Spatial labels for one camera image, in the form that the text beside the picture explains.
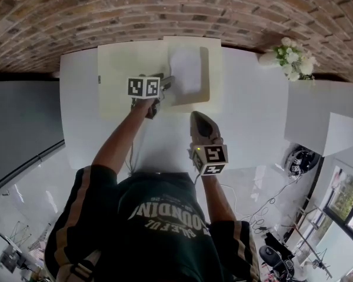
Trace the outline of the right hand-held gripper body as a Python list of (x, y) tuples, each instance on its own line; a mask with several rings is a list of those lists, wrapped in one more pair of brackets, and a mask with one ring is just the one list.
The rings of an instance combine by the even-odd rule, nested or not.
[(218, 125), (207, 115), (193, 111), (190, 115), (190, 159), (201, 176), (220, 174), (228, 164), (228, 149)]

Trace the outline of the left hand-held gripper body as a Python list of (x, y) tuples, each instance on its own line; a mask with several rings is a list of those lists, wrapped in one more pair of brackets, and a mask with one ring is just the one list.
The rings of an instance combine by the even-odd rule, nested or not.
[(146, 114), (147, 119), (153, 119), (159, 112), (161, 101), (165, 94), (161, 92), (164, 75), (136, 76), (127, 79), (127, 95), (132, 99), (131, 110), (144, 99), (154, 99)]

